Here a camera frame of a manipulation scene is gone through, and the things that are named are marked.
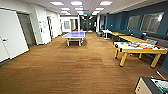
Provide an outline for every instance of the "wood-look vinyl floor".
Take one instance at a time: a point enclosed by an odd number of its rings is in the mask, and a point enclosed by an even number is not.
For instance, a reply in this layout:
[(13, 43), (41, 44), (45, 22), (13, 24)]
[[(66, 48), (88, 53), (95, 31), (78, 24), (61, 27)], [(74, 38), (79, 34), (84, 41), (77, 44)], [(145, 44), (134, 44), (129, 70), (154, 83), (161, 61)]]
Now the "wood-look vinyl floor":
[(0, 65), (0, 94), (135, 94), (140, 76), (161, 79), (160, 65), (151, 69), (146, 57), (128, 55), (119, 67), (123, 54), (114, 54), (113, 41), (96, 33), (86, 33), (81, 47), (59, 36)]

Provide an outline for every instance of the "ceiling light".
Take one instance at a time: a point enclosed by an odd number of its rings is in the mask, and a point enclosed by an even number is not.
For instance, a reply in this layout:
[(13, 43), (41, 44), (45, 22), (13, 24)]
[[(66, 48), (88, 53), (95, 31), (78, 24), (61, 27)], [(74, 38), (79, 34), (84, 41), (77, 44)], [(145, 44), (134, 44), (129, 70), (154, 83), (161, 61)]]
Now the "ceiling light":
[(68, 13), (67, 11), (61, 11), (61, 13)]
[(94, 11), (93, 13), (99, 13), (100, 11)]
[(69, 8), (61, 8), (62, 10), (70, 10)]
[(83, 8), (75, 8), (75, 10), (83, 10)]
[(83, 11), (77, 11), (78, 13), (83, 13)]
[(79, 13), (79, 15), (84, 15), (84, 13)]
[(97, 15), (97, 13), (92, 13), (92, 15)]
[(104, 8), (96, 8), (95, 10), (103, 10)]
[(111, 3), (113, 2), (112, 1), (102, 1), (100, 5), (110, 5)]
[(50, 2), (53, 5), (64, 5), (62, 2)]
[(82, 5), (82, 2), (81, 1), (72, 1), (71, 4), (74, 6), (80, 6), (80, 5)]

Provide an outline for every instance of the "table leg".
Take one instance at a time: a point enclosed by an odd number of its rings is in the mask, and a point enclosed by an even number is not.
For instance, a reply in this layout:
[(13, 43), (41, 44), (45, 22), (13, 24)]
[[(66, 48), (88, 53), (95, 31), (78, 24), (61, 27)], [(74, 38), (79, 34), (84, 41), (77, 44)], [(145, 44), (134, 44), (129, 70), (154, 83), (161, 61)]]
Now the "table leg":
[(79, 39), (79, 46), (81, 46), (81, 39)]
[(69, 46), (69, 39), (67, 39), (67, 45)]
[(105, 35), (105, 38), (104, 38), (104, 39), (110, 39), (110, 38), (108, 38), (108, 37), (107, 37), (107, 33), (106, 33), (106, 35)]
[(139, 55), (139, 59), (141, 59), (142, 58), (142, 53), (140, 53), (140, 55)]
[(120, 42), (120, 37), (118, 36), (118, 42)]
[(156, 66), (156, 64), (157, 64), (157, 62), (158, 62), (160, 56), (161, 56), (161, 54), (156, 54), (156, 56), (155, 56), (155, 58), (154, 58), (154, 60), (153, 60), (153, 62), (152, 62), (152, 64), (151, 64), (151, 67), (152, 67), (152, 68), (154, 68), (154, 67)]
[(124, 65), (124, 62), (125, 62), (125, 59), (127, 57), (127, 53), (124, 53), (122, 59), (121, 59), (121, 62), (120, 62), (120, 66), (122, 67)]
[(115, 58), (117, 59), (117, 56), (118, 56), (118, 50), (116, 50), (116, 53), (115, 53)]

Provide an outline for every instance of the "table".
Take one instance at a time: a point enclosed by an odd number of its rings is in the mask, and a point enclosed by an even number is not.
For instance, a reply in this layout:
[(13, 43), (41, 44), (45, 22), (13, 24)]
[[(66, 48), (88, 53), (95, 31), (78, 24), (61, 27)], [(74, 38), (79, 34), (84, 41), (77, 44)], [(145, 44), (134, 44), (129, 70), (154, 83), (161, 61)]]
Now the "table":
[(110, 30), (102, 30), (102, 31), (106, 34), (106, 37), (104, 39), (110, 39), (107, 37), (107, 33), (111, 33), (111, 31)]
[(119, 36), (122, 39), (125, 39), (130, 42), (141, 42), (141, 43), (149, 43), (148, 41), (133, 37), (133, 36)]
[(62, 38), (67, 38), (67, 45), (69, 46), (70, 41), (79, 41), (79, 46), (83, 43), (83, 38), (85, 37), (85, 32), (73, 31), (62, 36)]
[(139, 55), (140, 59), (142, 57), (142, 53), (156, 54), (156, 56), (155, 56), (155, 58), (154, 58), (154, 60), (151, 64), (152, 68), (154, 68), (156, 66), (161, 54), (166, 54), (167, 53), (167, 49), (157, 49), (157, 48), (143, 49), (143, 48), (140, 48), (140, 47), (135, 48), (135, 47), (128, 46), (127, 42), (114, 42), (114, 46), (116, 48), (116, 53), (115, 53), (115, 58), (116, 59), (117, 59), (117, 56), (118, 56), (118, 52), (123, 52), (124, 53), (124, 55), (121, 59), (121, 62), (120, 62), (121, 67), (124, 65), (124, 62), (125, 62), (125, 59), (126, 59), (128, 53), (140, 53), (140, 55)]
[(118, 37), (118, 41), (120, 41), (120, 37), (119, 36), (125, 36), (125, 34), (119, 33), (119, 32), (111, 32), (110, 34), (112, 34), (113, 36), (117, 36)]

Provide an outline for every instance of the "blue wall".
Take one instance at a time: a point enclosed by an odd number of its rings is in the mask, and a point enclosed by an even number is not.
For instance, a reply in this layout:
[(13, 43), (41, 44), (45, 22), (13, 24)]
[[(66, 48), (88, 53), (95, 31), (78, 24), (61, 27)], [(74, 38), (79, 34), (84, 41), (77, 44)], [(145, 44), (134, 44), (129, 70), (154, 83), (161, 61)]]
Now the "blue wall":
[(126, 23), (125, 23), (124, 29), (127, 29), (126, 27), (127, 27), (130, 16), (140, 15), (139, 23), (137, 26), (137, 30), (140, 30), (143, 16), (145, 14), (153, 14), (153, 13), (160, 13), (160, 12), (164, 12), (164, 14), (163, 14), (162, 21), (160, 23), (160, 26), (156, 34), (166, 35), (167, 29), (168, 29), (168, 1), (127, 12)]
[[(143, 20), (143, 16), (145, 14), (153, 14), (164, 12), (160, 26), (156, 34), (158, 35), (166, 35), (168, 30), (168, 1), (157, 3), (154, 5), (146, 6), (143, 8), (135, 9), (128, 12), (120, 12), (117, 14), (108, 14), (106, 18), (106, 28), (112, 29), (120, 29), (124, 31), (129, 31), (127, 29), (128, 20), (130, 16), (140, 15), (138, 26), (136, 30), (131, 30), (130, 32), (142, 34), (143, 31), (140, 31), (141, 23)], [(164, 60), (161, 69), (168, 73), (168, 55)]]
[(105, 29), (109, 29), (109, 30), (115, 29), (115, 26), (116, 26), (115, 23), (116, 23), (116, 16), (115, 15), (106, 14)]

